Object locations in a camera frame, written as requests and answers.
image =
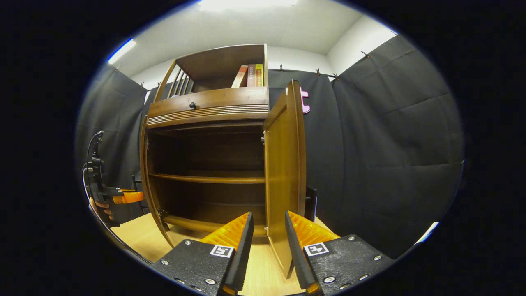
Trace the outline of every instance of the white wall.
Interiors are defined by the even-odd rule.
[[[299,70],[307,72],[316,72],[320,69],[320,73],[332,75],[332,66],[326,56],[295,50],[285,47],[267,47],[267,63],[269,69],[279,69],[279,65],[283,65],[284,70]]]
[[[292,48],[267,46],[267,55],[269,69],[279,69],[279,65],[282,64],[284,70],[316,72],[316,69],[319,68],[320,73],[330,75],[334,73],[327,57],[321,54],[294,50]],[[173,61],[174,59],[169,59],[152,66],[132,76],[131,79],[139,84],[144,82],[143,87],[147,90],[151,90],[152,88],[157,87],[158,82],[163,81],[163,78]],[[168,79],[169,82],[172,82],[175,79],[178,70],[179,67],[176,66]]]
[[[334,73],[338,75],[354,65],[385,41],[393,38],[395,34],[383,24],[363,15],[347,32],[338,40],[327,54]]]

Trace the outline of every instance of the wooden floor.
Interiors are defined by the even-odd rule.
[[[317,217],[316,224],[327,228]],[[168,236],[174,245],[184,239],[200,240],[206,233],[187,231],[170,226]],[[158,261],[171,250],[151,214],[146,214],[112,230],[120,239],[136,252],[150,260]],[[290,279],[285,279],[277,261],[272,254],[266,238],[254,238],[248,257],[247,274],[241,295],[289,295],[304,292],[299,287],[296,273]]]

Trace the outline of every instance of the cabinet door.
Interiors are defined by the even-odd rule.
[[[305,131],[298,81],[292,80],[264,123],[267,235],[284,275],[292,272],[285,213],[305,211]]]

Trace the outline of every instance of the white ceiling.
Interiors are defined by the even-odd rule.
[[[171,58],[254,43],[326,55],[361,16],[331,0],[204,12],[194,2],[132,36],[136,45],[114,65],[120,65],[119,70],[132,77]]]

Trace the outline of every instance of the yellow book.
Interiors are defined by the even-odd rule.
[[[256,64],[256,86],[264,86],[263,64]]]

